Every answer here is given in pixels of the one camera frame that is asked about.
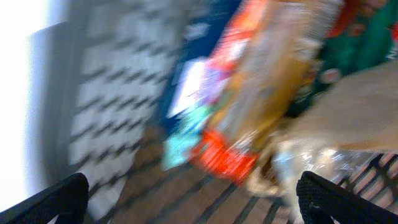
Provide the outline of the blue tissue pack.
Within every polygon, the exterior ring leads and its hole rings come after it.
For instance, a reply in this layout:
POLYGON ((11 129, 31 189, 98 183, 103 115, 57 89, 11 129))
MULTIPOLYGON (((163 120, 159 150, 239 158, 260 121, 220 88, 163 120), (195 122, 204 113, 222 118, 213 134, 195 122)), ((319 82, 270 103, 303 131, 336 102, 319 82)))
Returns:
POLYGON ((167 78, 155 119, 164 130, 161 168, 170 170, 190 160, 190 149, 199 143, 201 130, 210 116, 206 105, 216 78, 207 64, 227 23, 245 1, 198 1, 190 11, 183 32, 183 46, 167 78))

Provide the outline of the beige brown snack pouch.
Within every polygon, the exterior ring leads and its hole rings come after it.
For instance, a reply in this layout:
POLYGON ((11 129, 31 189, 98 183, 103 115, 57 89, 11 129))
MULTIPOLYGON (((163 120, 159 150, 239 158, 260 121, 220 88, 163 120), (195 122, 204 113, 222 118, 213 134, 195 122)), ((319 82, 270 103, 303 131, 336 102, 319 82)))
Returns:
POLYGON ((396 60, 341 79, 298 118, 283 120, 246 189, 282 197, 293 220, 302 223, 295 189, 303 172, 336 180, 378 152, 397 153, 396 60))

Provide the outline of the orange biscuit packet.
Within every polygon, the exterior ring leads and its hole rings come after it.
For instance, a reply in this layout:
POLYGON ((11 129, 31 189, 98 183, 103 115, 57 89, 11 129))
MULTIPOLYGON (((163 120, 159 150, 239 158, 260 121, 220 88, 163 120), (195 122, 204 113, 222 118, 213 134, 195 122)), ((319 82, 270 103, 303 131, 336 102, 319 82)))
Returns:
POLYGON ((318 53, 343 1, 269 1, 232 69, 190 162, 241 183, 280 119, 312 79, 318 53))

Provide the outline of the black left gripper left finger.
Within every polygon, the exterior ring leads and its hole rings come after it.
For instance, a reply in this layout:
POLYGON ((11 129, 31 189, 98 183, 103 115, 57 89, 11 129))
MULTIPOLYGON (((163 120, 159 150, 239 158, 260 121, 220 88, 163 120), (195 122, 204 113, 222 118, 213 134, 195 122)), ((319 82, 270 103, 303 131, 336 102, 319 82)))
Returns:
POLYGON ((85 175, 75 173, 25 201, 1 212, 1 223, 82 224, 88 207, 89 183, 85 175))

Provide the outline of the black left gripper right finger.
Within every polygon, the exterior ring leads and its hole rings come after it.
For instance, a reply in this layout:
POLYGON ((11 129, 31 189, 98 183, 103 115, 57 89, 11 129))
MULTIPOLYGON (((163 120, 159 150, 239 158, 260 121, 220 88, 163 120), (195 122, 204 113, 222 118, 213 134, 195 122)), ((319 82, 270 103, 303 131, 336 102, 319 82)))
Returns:
POLYGON ((397 223, 397 215, 316 175, 303 172, 296 193, 304 223, 397 223))

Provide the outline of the green coffee sachet bag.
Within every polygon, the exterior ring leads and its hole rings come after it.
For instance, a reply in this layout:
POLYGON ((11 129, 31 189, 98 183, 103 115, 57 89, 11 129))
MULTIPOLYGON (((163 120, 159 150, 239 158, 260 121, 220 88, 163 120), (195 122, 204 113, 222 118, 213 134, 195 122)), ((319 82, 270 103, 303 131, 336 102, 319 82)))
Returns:
POLYGON ((302 114, 339 79, 396 58, 397 0, 345 1, 286 116, 302 114))

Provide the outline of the grey plastic basket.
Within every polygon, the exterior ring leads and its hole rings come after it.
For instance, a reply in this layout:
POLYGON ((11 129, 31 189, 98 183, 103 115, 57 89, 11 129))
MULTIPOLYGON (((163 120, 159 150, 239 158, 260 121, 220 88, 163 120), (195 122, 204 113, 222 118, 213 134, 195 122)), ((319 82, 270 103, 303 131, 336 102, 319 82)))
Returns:
MULTIPOLYGON (((271 139, 241 183, 190 160, 161 168, 155 114, 197 2, 70 1, 67 21, 51 28, 40 155, 50 184, 86 176, 83 223, 297 223, 282 197, 246 189, 271 139)), ((245 1, 212 51, 211 113, 268 2, 245 1)), ((329 181, 397 215, 397 153, 378 152, 329 181)))

